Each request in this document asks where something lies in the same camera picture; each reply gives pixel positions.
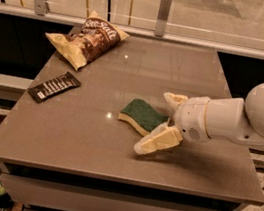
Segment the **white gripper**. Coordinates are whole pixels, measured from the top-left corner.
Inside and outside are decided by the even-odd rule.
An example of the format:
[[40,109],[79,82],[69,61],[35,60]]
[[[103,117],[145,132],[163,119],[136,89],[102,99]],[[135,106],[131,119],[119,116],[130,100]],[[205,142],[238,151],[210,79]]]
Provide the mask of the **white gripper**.
[[192,142],[208,142],[205,115],[210,99],[208,97],[188,99],[185,95],[168,92],[163,96],[172,110],[176,111],[173,118],[176,126],[168,126],[167,123],[158,125],[134,145],[135,152],[139,155],[147,155],[169,149],[178,146],[183,138]]

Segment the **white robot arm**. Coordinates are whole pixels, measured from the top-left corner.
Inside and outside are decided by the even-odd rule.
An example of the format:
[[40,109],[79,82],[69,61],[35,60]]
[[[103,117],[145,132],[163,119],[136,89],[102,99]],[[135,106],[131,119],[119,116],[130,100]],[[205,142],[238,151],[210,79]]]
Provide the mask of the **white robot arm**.
[[244,99],[188,98],[168,92],[164,98],[174,111],[174,123],[158,125],[136,143],[134,150],[139,155],[175,147],[183,140],[212,139],[264,151],[264,83],[253,87]]

